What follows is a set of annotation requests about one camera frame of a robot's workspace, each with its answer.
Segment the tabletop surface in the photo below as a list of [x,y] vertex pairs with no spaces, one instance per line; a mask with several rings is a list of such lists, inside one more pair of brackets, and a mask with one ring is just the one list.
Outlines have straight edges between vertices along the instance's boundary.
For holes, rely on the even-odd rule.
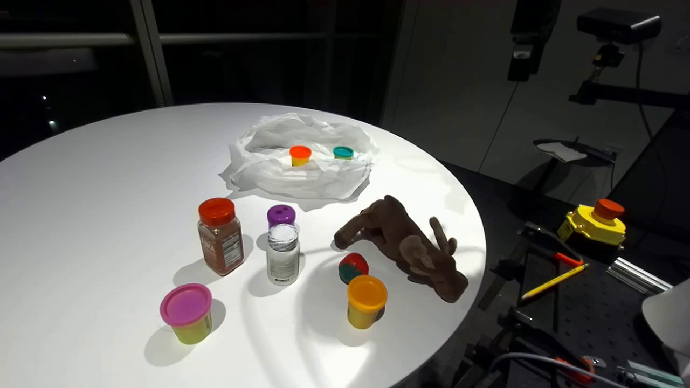
[[[284,112],[356,122],[379,153],[357,197],[297,209],[301,271],[274,287],[264,211],[276,200],[235,196],[219,173],[235,137]],[[347,252],[368,259],[389,298],[371,329],[354,329],[337,274],[347,252],[329,241],[383,194],[428,237],[426,219],[440,217],[458,241],[455,260],[470,284],[445,304],[357,241]],[[196,206],[212,196],[235,200],[248,249],[223,277],[205,266],[196,233]],[[383,128],[286,105],[161,108],[23,148],[0,162],[0,231],[0,386],[389,386],[448,341],[484,274],[478,211],[441,164]],[[192,346],[176,342],[158,313],[183,281],[213,293],[213,331]]]

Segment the white bottle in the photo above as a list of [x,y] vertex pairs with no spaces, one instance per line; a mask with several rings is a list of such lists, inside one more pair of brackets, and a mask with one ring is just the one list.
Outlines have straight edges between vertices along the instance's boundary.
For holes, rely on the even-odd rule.
[[267,277],[289,284],[300,274],[300,239],[290,224],[276,224],[267,233]]

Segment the red bottle cap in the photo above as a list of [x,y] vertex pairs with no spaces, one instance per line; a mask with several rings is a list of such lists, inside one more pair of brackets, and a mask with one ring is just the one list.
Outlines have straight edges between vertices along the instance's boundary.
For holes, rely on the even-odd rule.
[[307,160],[310,156],[310,148],[304,147],[304,144],[295,144],[295,147],[289,147],[289,155],[295,156],[295,160]]
[[200,221],[209,226],[228,224],[235,217],[235,202],[228,197],[209,197],[199,205]]
[[609,200],[609,197],[600,197],[597,206],[595,206],[595,214],[600,217],[606,217],[606,219],[614,219],[614,217],[621,217],[624,214],[624,206]]

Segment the plastic bag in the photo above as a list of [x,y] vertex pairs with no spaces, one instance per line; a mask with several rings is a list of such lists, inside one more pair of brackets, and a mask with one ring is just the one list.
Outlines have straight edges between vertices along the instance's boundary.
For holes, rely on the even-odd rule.
[[[289,147],[312,148],[305,165],[293,167]],[[354,148],[351,160],[334,160],[334,147]],[[347,200],[368,178],[375,144],[354,122],[317,121],[310,114],[260,119],[230,144],[230,165],[219,175],[228,190],[260,190],[286,197]]]

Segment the stuffed toy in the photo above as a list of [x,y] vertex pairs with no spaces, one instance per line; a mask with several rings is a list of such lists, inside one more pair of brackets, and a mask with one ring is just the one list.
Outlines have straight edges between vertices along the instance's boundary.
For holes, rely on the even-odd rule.
[[435,217],[428,221],[437,245],[425,237],[397,197],[386,196],[339,229],[334,245],[344,249],[357,239],[368,239],[392,259],[412,281],[425,281],[443,301],[455,301],[467,287],[467,277],[455,270],[452,252],[456,241],[452,237],[445,239]]

